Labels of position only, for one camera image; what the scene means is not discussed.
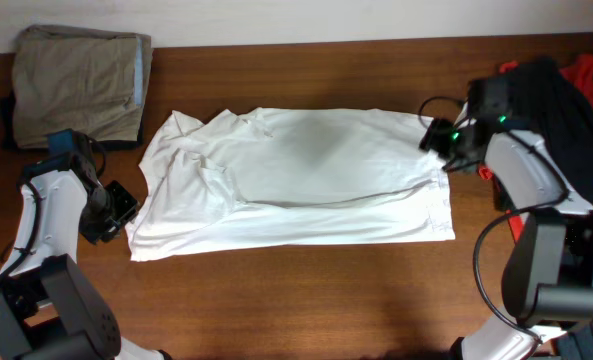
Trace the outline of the white t-shirt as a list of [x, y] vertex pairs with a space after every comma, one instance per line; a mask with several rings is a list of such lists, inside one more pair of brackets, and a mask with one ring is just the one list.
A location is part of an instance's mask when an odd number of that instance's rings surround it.
[[140, 162], [131, 257], [451, 240], [449, 180], [424, 132], [379, 109], [173, 112]]

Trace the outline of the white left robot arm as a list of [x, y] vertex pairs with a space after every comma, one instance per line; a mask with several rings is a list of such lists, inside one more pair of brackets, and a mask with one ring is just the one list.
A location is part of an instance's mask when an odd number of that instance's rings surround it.
[[0, 271], [3, 359], [166, 359], [120, 333], [76, 263], [79, 223], [102, 188], [92, 162], [68, 152], [26, 166], [16, 240]]

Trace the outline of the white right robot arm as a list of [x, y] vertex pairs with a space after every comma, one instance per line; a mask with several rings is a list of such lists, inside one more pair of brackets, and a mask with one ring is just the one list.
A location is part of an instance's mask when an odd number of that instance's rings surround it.
[[[557, 163], [545, 137], [495, 119], [435, 119], [420, 147], [435, 150], [447, 169], [488, 168], [510, 200], [510, 209], [478, 236], [473, 272], [492, 312], [476, 332], [457, 339], [452, 359], [528, 359], [553, 339], [593, 325], [593, 176], [583, 190], [566, 165]], [[485, 290], [480, 269], [482, 245], [499, 224], [517, 219], [522, 228], [501, 280], [502, 303]]]

